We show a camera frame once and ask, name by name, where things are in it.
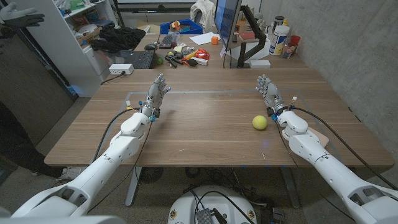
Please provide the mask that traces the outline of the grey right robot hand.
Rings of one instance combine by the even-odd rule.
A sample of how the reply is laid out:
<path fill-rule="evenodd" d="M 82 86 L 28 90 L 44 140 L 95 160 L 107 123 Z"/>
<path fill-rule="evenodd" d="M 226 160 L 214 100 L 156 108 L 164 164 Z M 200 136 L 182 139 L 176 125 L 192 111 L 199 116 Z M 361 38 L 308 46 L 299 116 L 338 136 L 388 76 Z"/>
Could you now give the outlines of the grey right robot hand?
<path fill-rule="evenodd" d="M 267 106 L 267 114 L 275 117 L 287 110 L 280 91 L 270 78 L 265 75 L 258 76 L 256 90 L 262 95 Z"/>

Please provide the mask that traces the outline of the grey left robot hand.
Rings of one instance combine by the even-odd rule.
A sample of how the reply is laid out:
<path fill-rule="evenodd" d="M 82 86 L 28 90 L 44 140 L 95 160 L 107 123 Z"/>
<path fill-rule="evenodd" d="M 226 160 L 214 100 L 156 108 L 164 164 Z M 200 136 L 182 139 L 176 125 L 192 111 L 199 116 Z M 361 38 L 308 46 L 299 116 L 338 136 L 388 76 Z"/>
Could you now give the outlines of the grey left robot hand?
<path fill-rule="evenodd" d="M 146 97 L 143 102 L 141 113 L 150 117 L 153 112 L 160 108 L 163 97 L 171 90 L 171 87 L 166 87 L 167 84 L 164 79 L 164 74 L 161 73 L 149 87 Z"/>

